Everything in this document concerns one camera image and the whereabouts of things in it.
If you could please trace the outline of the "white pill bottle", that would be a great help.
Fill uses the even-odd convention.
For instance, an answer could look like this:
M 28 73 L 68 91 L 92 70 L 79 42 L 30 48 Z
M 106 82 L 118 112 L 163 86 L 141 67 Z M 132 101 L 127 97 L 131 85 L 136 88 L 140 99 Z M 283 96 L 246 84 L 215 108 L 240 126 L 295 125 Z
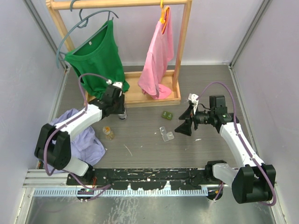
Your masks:
M 124 110 L 124 112 L 122 114 L 118 114 L 118 118 L 120 120 L 126 120 L 127 119 L 127 112 L 126 112 L 126 110 Z

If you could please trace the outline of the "clear pill box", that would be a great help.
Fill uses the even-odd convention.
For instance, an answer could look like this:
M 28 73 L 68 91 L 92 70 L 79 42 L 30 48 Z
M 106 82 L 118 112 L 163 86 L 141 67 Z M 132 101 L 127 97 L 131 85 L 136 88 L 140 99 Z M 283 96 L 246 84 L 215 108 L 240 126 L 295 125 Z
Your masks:
M 174 139 L 174 135 L 172 132 L 167 132 L 164 126 L 159 128 L 161 136 L 164 142 L 170 141 Z

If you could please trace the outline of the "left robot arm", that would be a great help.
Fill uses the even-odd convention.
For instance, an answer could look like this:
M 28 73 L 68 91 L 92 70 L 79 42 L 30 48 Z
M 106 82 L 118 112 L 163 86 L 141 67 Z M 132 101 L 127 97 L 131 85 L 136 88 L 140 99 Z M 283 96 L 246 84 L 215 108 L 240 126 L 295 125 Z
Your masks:
M 87 127 L 111 114 L 125 114 L 122 91 L 123 83 L 115 82 L 107 86 L 101 99 L 93 99 L 83 110 L 56 125 L 42 126 L 34 155 L 43 160 L 45 167 L 51 165 L 77 175 L 83 185 L 93 181 L 91 165 L 71 154 L 71 141 Z

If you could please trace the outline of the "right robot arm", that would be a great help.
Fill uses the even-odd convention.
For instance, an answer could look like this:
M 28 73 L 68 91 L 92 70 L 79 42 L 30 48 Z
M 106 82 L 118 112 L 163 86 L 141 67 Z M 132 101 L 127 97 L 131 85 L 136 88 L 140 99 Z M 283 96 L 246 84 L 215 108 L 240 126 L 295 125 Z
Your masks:
M 189 107 L 179 117 L 183 121 L 175 132 L 191 136 L 199 125 L 212 125 L 230 148 L 237 169 L 225 161 L 209 161 L 205 166 L 205 179 L 211 184 L 219 180 L 232 189 L 237 203 L 275 202 L 276 171 L 256 154 L 243 134 L 234 113 L 229 113 L 223 95 L 209 97 L 210 106 L 198 110 L 199 96 L 188 96 Z

